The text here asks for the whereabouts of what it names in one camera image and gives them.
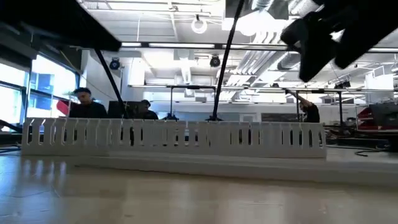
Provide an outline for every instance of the white slotted wall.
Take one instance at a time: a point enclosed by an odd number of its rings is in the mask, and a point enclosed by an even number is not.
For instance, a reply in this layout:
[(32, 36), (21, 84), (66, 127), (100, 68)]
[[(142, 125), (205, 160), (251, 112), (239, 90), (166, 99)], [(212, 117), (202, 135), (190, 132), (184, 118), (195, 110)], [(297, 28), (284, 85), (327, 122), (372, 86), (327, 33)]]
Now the white slotted wall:
[[(40, 127), (44, 127), (40, 138)], [(27, 118), (23, 155), (112, 156), (113, 152), (325, 158), (321, 124)]]

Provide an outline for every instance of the dark hair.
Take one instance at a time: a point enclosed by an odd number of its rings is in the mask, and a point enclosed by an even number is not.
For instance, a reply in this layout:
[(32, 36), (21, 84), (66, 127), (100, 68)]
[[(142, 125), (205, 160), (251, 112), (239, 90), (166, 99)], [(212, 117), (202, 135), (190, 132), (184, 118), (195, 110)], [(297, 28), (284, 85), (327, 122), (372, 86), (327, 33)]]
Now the dark hair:
[(150, 106), (150, 102), (147, 100), (141, 100), (141, 103), (145, 103), (145, 105)]
[(77, 93), (88, 93), (88, 94), (91, 95), (91, 91), (88, 88), (85, 88), (85, 87), (77, 88), (75, 91), (73, 91), (73, 93), (74, 94), (77, 94)]

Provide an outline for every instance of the glass window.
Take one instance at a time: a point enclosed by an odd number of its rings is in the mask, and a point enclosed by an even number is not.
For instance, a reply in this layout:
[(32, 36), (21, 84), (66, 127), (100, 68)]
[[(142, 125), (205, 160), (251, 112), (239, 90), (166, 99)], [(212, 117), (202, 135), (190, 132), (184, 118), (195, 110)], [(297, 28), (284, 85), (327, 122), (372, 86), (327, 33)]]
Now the glass window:
[[(18, 124), (21, 118), (22, 97), (21, 91), (0, 86), (0, 119), (11, 124)], [(1, 131), (9, 131), (7, 127), (1, 127)]]
[(19, 86), (26, 86), (25, 78), (28, 73), (0, 63), (0, 80)]
[(30, 94), (29, 106), (27, 109), (27, 117), (29, 118), (58, 118), (60, 116), (66, 116), (62, 113), (62, 107), (58, 106), (58, 100), (51, 99), (46, 96)]
[(68, 98), (68, 93), (76, 88), (76, 76), (72, 71), (38, 55), (32, 62), (30, 88)]

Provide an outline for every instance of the wooden floor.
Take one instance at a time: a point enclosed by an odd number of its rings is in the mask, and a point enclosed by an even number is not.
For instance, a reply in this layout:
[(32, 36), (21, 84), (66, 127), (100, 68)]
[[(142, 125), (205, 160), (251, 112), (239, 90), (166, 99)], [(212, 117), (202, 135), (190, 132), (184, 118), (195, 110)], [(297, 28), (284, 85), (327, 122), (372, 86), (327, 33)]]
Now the wooden floor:
[(386, 224), (398, 190), (75, 167), (0, 156), (0, 223)]

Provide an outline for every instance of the man in dark shirt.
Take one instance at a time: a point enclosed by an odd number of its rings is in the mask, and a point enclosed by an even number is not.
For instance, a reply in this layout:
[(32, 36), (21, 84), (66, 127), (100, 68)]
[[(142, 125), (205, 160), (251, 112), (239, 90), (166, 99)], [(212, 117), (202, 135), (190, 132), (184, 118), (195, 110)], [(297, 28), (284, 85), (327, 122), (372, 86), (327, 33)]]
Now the man in dark shirt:
[(141, 103), (144, 105), (142, 111), (137, 115), (138, 119), (159, 119), (157, 114), (149, 109), (150, 103), (147, 100), (142, 100)]
[(303, 121), (306, 123), (319, 123), (319, 111), (318, 107), (309, 102), (308, 100), (302, 98), (301, 96), (296, 95), (294, 92), (290, 90), (286, 90), (286, 93), (290, 93), (292, 96), (296, 97), (296, 99), (300, 100), (300, 109), (304, 112)]
[(87, 88), (78, 88), (74, 91), (80, 101), (74, 105), (69, 113), (70, 118), (107, 118), (108, 114), (104, 105), (96, 103), (91, 98), (91, 91)]

